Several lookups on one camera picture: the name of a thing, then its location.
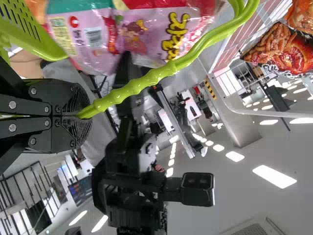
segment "red snack package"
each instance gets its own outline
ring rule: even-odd
[[[243,59],[287,76],[313,70],[313,45],[282,23],[275,24]]]
[[[290,27],[313,35],[313,0],[293,0],[286,20]]]

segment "ceiling light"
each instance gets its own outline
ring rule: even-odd
[[[179,140],[179,136],[176,135],[176,136],[170,138],[170,143],[173,144],[174,142],[176,142],[176,141],[178,141],[178,140]]]
[[[83,218],[83,216],[87,213],[87,211],[83,211],[81,212],[75,219],[73,219],[72,222],[70,222],[69,226],[72,226],[74,224],[77,223],[78,220],[80,220],[81,218]]]
[[[296,90],[296,91],[294,91],[293,93],[294,94],[297,94],[297,93],[300,93],[300,92],[304,92],[304,91],[306,91],[308,88],[301,88],[301,89],[299,89],[299,90]]]
[[[258,166],[257,168],[253,169],[252,172],[279,188],[286,188],[297,182],[294,178],[274,170],[266,165]]]
[[[297,87],[297,85],[294,85],[294,86],[292,86],[292,87],[288,87],[288,90],[292,90],[292,89],[294,89],[294,88],[296,88]]]
[[[273,107],[273,105],[264,106],[264,107],[262,108],[262,110],[271,109],[272,107]]]
[[[171,160],[168,162],[168,166],[174,165],[174,162],[175,162],[175,160],[174,160],[174,159],[171,159]]]
[[[260,122],[260,125],[274,125],[275,123],[277,123],[278,120],[264,120]]]
[[[173,173],[174,173],[174,169],[172,167],[168,168],[166,171],[166,177],[171,177]]]
[[[301,82],[302,82],[302,80],[300,79],[300,80],[295,81],[294,84],[298,84],[298,83],[301,83]]]
[[[283,88],[288,88],[291,86],[291,84],[289,84],[288,82],[284,82],[282,86]]]
[[[234,151],[227,153],[226,157],[228,157],[229,159],[233,160],[236,163],[245,158],[244,155],[241,155],[241,154],[236,153]]]
[[[213,146],[213,149],[217,152],[221,152],[225,149],[225,147],[221,146],[220,144],[217,144],[217,145]]]
[[[209,146],[209,147],[212,146],[213,144],[214,144],[213,141],[207,141],[207,142],[205,143],[205,145],[206,145],[206,146]]]
[[[309,124],[309,123],[313,123],[312,117],[297,118],[290,122],[290,124]]]
[[[100,230],[102,228],[102,226],[106,223],[106,221],[108,220],[108,216],[107,215],[104,215],[100,220],[99,222],[96,224],[96,226],[92,229],[92,233]]]

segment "air vent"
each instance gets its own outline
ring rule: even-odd
[[[266,214],[259,213],[220,235],[286,235]]]

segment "screw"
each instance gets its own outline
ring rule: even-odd
[[[30,140],[30,143],[31,143],[32,145],[35,145],[35,144],[36,144],[36,139],[35,139],[35,138],[32,138],[32,139]]]
[[[36,94],[36,93],[37,93],[36,88],[32,88],[32,89],[31,89],[31,93],[32,93],[32,94]]]
[[[56,126],[56,127],[59,127],[60,125],[61,125],[60,120],[59,120],[59,119],[56,119],[56,120],[55,120],[55,126]]]
[[[15,125],[15,124],[11,124],[11,125],[9,126],[9,131],[10,131],[10,132],[15,132],[15,131],[16,131],[16,125]]]
[[[55,111],[56,111],[57,113],[59,113],[59,112],[61,111],[61,108],[60,108],[59,105],[55,106]]]
[[[11,109],[15,109],[15,108],[16,108],[16,102],[15,102],[14,100],[10,101],[9,107],[10,107]]]

